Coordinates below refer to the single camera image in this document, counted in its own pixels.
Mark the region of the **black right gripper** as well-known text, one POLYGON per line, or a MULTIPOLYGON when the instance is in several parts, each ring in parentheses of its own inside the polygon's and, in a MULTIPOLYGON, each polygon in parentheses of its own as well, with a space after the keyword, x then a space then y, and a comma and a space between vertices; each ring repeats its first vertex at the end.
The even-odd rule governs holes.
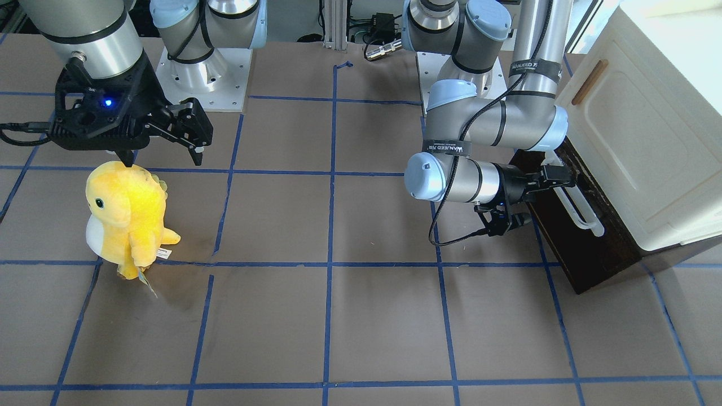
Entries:
POLYGON ((213 126, 200 100, 169 105, 149 58, 142 54, 127 71, 106 79, 90 77, 78 57, 69 58, 56 83, 55 118, 47 137, 67 150, 113 150, 124 167, 133 167, 143 134, 177 142, 202 165, 212 144, 213 126))

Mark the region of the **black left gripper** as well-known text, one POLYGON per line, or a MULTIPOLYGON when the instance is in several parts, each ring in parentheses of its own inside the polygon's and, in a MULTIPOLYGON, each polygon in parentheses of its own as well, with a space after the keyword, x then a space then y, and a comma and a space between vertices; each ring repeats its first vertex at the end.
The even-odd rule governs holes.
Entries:
POLYGON ((535 203, 535 193, 557 187, 575 187, 576 177, 565 165, 542 165, 535 173, 523 173, 515 165, 498 164, 505 202, 495 201, 494 232, 507 233, 532 222, 529 213, 509 213, 508 206, 521 201, 535 203))

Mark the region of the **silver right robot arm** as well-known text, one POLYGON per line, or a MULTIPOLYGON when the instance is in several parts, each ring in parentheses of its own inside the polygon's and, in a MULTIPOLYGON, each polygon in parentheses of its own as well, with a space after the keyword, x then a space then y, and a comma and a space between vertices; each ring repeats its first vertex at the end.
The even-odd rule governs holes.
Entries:
POLYGON ((122 1, 21 1, 64 62, 54 120, 7 125, 44 132, 67 150, 108 150, 127 167, 153 136, 177 142, 201 165, 213 126, 196 98, 171 103, 122 1))

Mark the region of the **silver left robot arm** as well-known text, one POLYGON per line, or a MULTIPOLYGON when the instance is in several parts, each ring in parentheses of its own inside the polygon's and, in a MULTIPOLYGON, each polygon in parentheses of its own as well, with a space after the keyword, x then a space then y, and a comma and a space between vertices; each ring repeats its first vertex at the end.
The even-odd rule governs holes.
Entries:
POLYGON ((565 183, 544 173, 524 173, 513 165, 471 158, 474 146, 546 152, 567 133, 567 113, 556 106, 570 1, 523 1, 508 89, 482 97, 481 80, 492 74, 512 28, 507 8, 497 1, 407 1, 402 45, 412 51, 446 54, 450 59, 431 86, 426 105, 422 152, 404 173, 407 192, 418 200, 473 203, 483 219, 480 234, 502 235, 530 221, 509 207, 531 201, 565 183))

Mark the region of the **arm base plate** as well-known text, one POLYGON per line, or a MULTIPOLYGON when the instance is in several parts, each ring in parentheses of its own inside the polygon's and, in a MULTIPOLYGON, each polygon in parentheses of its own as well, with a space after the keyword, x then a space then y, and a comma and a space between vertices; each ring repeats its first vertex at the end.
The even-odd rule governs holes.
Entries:
POLYGON ((156 75, 173 104, 192 97, 206 112, 243 112, 252 56, 250 49, 217 48, 206 61, 181 64, 163 49, 156 75))
POLYGON ((450 61, 450 56, 434 53, 417 53, 420 93, 422 95, 423 116, 430 100, 430 89, 439 80, 455 79, 472 82, 477 88, 477 97, 495 99, 508 89, 500 59, 496 59, 490 71, 483 74, 465 72, 450 61))

